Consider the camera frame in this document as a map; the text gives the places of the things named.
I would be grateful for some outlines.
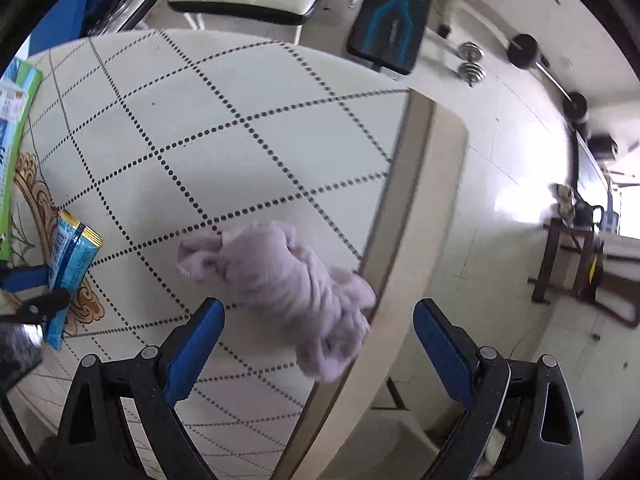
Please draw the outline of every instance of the exercise equipment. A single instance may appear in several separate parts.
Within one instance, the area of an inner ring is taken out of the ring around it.
[[[347,52],[402,75],[414,69],[431,0],[363,0]]]
[[[609,134],[598,134],[587,142],[589,151],[597,161],[616,160],[618,155],[618,144]]]
[[[458,47],[458,57],[464,60],[458,67],[458,77],[470,87],[484,81],[484,69],[478,64],[484,57],[484,52],[472,41],[466,41]]]
[[[584,478],[577,416],[553,356],[531,363],[478,348],[433,300],[416,304],[414,329],[447,394],[466,409],[423,480],[472,478],[494,428],[505,441],[483,478]]]
[[[519,34],[510,40],[507,47],[507,58],[513,66],[521,70],[530,70],[532,68],[540,70],[562,92],[564,96],[562,111],[567,121],[572,124],[574,130],[585,141],[591,137],[587,99],[580,92],[567,92],[564,89],[558,79],[551,73],[549,62],[540,51],[540,46],[533,36]]]

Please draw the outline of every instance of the black weight plate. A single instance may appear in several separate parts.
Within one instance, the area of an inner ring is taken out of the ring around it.
[[[533,68],[540,60],[538,42],[529,34],[519,34],[509,42],[507,58],[521,70]]]
[[[587,120],[589,106],[587,99],[579,92],[569,92],[569,99],[562,101],[562,111],[569,122],[580,124]]]

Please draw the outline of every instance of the purple towel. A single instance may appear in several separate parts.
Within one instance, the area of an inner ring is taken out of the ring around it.
[[[239,303],[281,324],[296,342],[298,365],[318,381],[335,381],[353,361],[369,332],[362,311],[376,303],[365,280],[328,268],[279,222],[252,224],[215,235],[196,232],[178,248],[183,275],[202,282],[222,277]]]

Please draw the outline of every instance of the table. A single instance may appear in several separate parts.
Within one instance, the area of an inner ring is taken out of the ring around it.
[[[176,411],[221,479],[273,471],[313,385],[274,327],[223,283],[175,269],[183,234],[281,220],[328,264],[356,269],[385,186],[407,90],[303,47],[221,32],[128,32],[34,56],[14,189],[15,262],[48,257],[56,209],[104,238],[60,352],[18,386],[56,427],[78,361],[159,344],[206,296],[226,324]],[[135,405],[140,457],[162,473]]]
[[[638,305],[640,283],[637,280],[607,272],[603,269],[603,262],[609,259],[637,263],[639,259],[635,256],[618,256],[616,254],[605,256],[601,233],[594,231],[594,229],[567,227],[559,218],[552,218],[548,224],[543,225],[543,228],[548,231],[548,235],[545,254],[540,264],[540,272],[537,278],[529,278],[527,280],[527,283],[535,285],[531,301],[549,304],[550,302],[545,300],[545,293],[547,290],[553,290],[559,294],[572,296],[583,303],[589,303],[625,326],[630,328],[638,327],[640,324],[640,306]],[[560,248],[580,254],[571,288],[550,283],[561,235],[569,235],[574,244],[572,246],[560,245]],[[631,305],[635,305],[632,319],[622,316],[615,309],[599,302],[596,299],[597,288],[617,294]]]

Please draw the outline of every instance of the blue snack package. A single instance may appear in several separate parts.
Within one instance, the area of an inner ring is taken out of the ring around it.
[[[66,288],[74,297],[101,245],[102,238],[95,231],[66,210],[60,211],[49,264],[49,288]],[[56,350],[62,347],[67,311],[68,308],[60,310],[45,327],[45,339]]]

